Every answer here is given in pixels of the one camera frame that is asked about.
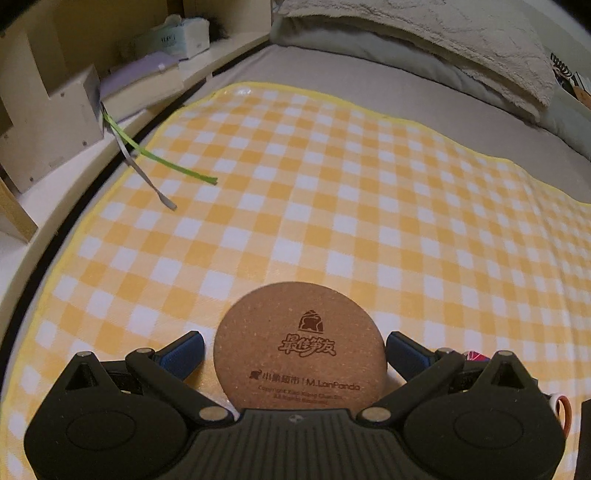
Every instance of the purple book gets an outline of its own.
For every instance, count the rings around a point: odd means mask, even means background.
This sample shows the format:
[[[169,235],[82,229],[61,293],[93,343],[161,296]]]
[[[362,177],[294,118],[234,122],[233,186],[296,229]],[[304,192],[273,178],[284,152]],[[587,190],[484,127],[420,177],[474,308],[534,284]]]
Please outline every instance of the purple book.
[[[178,65],[178,60],[163,51],[150,53],[105,78],[100,83],[100,99],[104,100],[142,78],[156,72],[164,72],[175,65]]]

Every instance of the gray bed sheet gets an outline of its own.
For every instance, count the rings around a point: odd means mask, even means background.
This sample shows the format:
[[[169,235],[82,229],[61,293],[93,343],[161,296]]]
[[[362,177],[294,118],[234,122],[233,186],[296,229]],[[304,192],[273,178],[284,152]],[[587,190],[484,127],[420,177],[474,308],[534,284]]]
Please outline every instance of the gray bed sheet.
[[[315,90],[419,122],[480,153],[508,158],[536,179],[591,203],[591,162],[557,136],[412,73],[334,53],[271,45],[210,79],[187,103],[245,81]]]

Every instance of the yellow fabric edge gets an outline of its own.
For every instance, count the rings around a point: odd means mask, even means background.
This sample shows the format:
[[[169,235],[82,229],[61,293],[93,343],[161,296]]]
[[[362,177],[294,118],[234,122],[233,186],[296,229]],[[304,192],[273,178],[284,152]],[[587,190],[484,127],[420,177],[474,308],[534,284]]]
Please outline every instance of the yellow fabric edge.
[[[552,185],[549,185],[541,180],[538,180],[534,177],[532,177],[524,168],[522,168],[521,166],[517,165],[516,163],[514,163],[513,161],[509,160],[508,158],[502,158],[502,157],[493,157],[491,155],[486,155],[486,154],[482,154],[480,152],[477,152],[471,148],[465,147],[464,145],[456,142],[455,140],[446,137],[445,135],[437,132],[436,130],[429,128],[423,124],[420,124],[418,122],[415,122],[413,120],[407,120],[404,118],[397,118],[397,117],[393,117],[393,116],[389,116],[386,115],[384,113],[379,113],[379,112],[375,112],[373,110],[370,110],[368,108],[364,108],[362,106],[356,105],[352,102],[349,102],[348,100],[343,100],[341,98],[329,95],[327,93],[321,93],[321,92],[316,92],[314,90],[307,90],[307,89],[302,89],[302,88],[298,88],[298,87],[292,87],[289,85],[279,85],[276,83],[267,83],[267,82],[238,82],[238,83],[233,83],[230,85],[227,85],[223,88],[220,88],[219,90],[216,90],[212,93],[210,93],[209,95],[189,104],[186,105],[184,107],[179,108],[178,110],[176,110],[170,117],[168,117],[157,129],[156,133],[154,134],[154,136],[152,137],[152,139],[148,142],[147,145],[147,149],[150,149],[152,144],[154,142],[156,142],[157,139],[160,138],[160,136],[162,135],[162,132],[164,130],[164,127],[166,127],[170,122],[172,122],[173,120],[175,120],[183,111],[185,111],[186,109],[189,108],[193,108],[201,103],[205,103],[209,100],[213,100],[214,98],[216,98],[217,96],[219,96],[220,94],[222,94],[224,91],[228,90],[229,88],[235,88],[235,87],[240,87],[240,86],[250,86],[250,87],[260,87],[260,88],[271,88],[271,89],[276,89],[276,90],[281,90],[284,92],[293,92],[293,93],[299,93],[302,95],[306,95],[310,98],[313,98],[315,100],[321,100],[321,101],[325,101],[325,102],[329,102],[332,103],[334,105],[338,105],[338,106],[342,106],[342,107],[347,107],[347,108],[351,108],[353,110],[357,110],[357,111],[361,111],[369,116],[372,116],[374,118],[378,118],[378,119],[384,119],[387,121],[390,121],[392,123],[398,123],[398,124],[403,124],[403,125],[411,125],[413,127],[416,127],[418,129],[422,129],[423,131],[427,131],[427,132],[433,132],[437,135],[440,135],[441,137],[445,138],[446,140],[450,141],[452,144],[464,148],[465,150],[476,154],[480,157],[483,158],[487,158],[489,160],[492,161],[501,161],[504,163],[510,163],[513,164],[514,166],[520,168],[521,170],[523,170],[525,173],[527,173],[528,177],[532,178],[534,181],[542,184],[545,187],[548,187],[550,189],[553,189],[557,192],[562,193],[563,195],[566,195],[567,197],[569,197],[571,200],[573,200],[576,203],[579,203],[581,205],[591,205],[589,203],[585,203],[585,202],[580,202],[579,200],[576,200],[574,198],[572,198],[570,195],[568,195],[567,193],[563,192],[562,190],[560,190],[559,188],[556,188]],[[145,157],[141,157],[138,159],[138,161],[145,161]],[[56,285],[57,279],[59,278],[59,273],[63,270],[64,265],[66,264],[66,262],[72,257],[72,255],[74,254],[74,252],[77,251],[77,247],[79,247],[82,239],[84,238],[84,234],[87,231],[87,227],[88,224],[90,224],[90,221],[93,220],[97,214],[97,212],[99,212],[104,205],[107,204],[108,201],[110,201],[110,199],[112,198],[113,194],[116,192],[117,188],[122,185],[124,183],[124,181],[129,177],[129,175],[133,174],[134,170],[132,168],[128,168],[125,170],[125,172],[123,173],[123,175],[121,175],[121,177],[111,186],[111,188],[108,190],[108,192],[105,193],[105,195],[103,196],[103,198],[99,199],[98,202],[94,205],[94,207],[92,207],[92,209],[87,212],[87,214],[85,215],[85,218],[83,218],[80,221],[80,224],[78,225],[78,227],[76,228],[76,232],[74,232],[72,239],[70,240],[70,243],[68,244],[68,246],[66,246],[65,251],[62,253],[61,258],[58,259],[57,263],[55,264],[55,266],[51,269],[51,272],[49,273],[49,277],[45,283],[45,286],[43,287],[43,291],[41,292],[41,295],[39,296],[39,300],[37,302],[37,305],[40,307],[38,310],[35,311],[35,313],[33,314],[33,319],[31,320],[31,324],[29,325],[29,329],[33,329],[35,327],[37,327],[37,323],[40,321],[41,317],[43,316],[43,306],[46,303],[47,297],[51,294],[51,292],[54,290],[54,287]],[[17,359],[14,363],[14,366],[12,368],[12,372],[10,373],[10,379],[8,380],[8,385],[7,385],[7,392],[6,392],[6,397],[4,398],[4,401],[2,402],[1,408],[0,408],[0,413],[2,413],[6,408],[8,408],[11,405],[11,400],[12,400],[12,396],[13,396],[13,388],[15,387],[15,383],[17,382],[17,379],[20,379],[22,376],[22,369],[24,368],[24,358],[26,357],[25,355],[21,355],[23,352],[25,352],[28,348],[30,348],[28,346],[28,343],[30,342],[30,340],[28,338],[25,338],[21,347],[19,348],[18,354],[17,354]],[[0,439],[4,439],[7,438],[7,422],[6,419],[3,418],[3,421],[0,422]],[[5,464],[5,457],[4,456],[0,456],[0,472],[6,472],[7,470],[7,466]]]

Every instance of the blue gripper pad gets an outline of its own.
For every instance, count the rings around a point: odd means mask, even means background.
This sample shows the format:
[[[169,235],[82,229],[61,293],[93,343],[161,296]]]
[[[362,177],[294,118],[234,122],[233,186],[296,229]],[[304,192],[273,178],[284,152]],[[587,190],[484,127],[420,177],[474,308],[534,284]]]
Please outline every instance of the blue gripper pad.
[[[180,380],[187,378],[205,358],[205,342],[199,332],[192,331],[156,352],[154,360]]]
[[[386,360],[403,379],[409,381],[436,361],[435,354],[400,332],[386,340]]]

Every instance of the green ribbon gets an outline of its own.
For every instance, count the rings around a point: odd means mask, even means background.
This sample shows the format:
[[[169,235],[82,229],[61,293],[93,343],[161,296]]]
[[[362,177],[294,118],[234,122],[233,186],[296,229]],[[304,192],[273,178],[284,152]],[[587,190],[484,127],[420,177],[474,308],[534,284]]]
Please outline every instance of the green ribbon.
[[[115,122],[115,120],[111,118],[111,116],[106,112],[104,107],[103,117],[107,121],[107,123],[113,128],[113,130],[115,130],[125,142],[127,142],[137,151],[139,151],[144,157],[148,157],[151,160],[157,161],[158,163],[161,163],[162,165],[168,168],[172,168],[173,170],[179,171],[180,173],[184,173],[185,175],[193,177],[194,179],[206,181],[211,185],[217,185],[217,177],[208,177],[207,175],[203,175],[196,171],[189,170],[188,168],[181,167],[180,165],[170,163],[168,160],[165,160],[159,157],[158,155],[154,155],[152,152],[146,150],[144,147],[140,147],[136,142],[134,142],[134,140],[128,134],[126,134],[123,131],[123,129],[119,125],[117,125],[117,122]]]

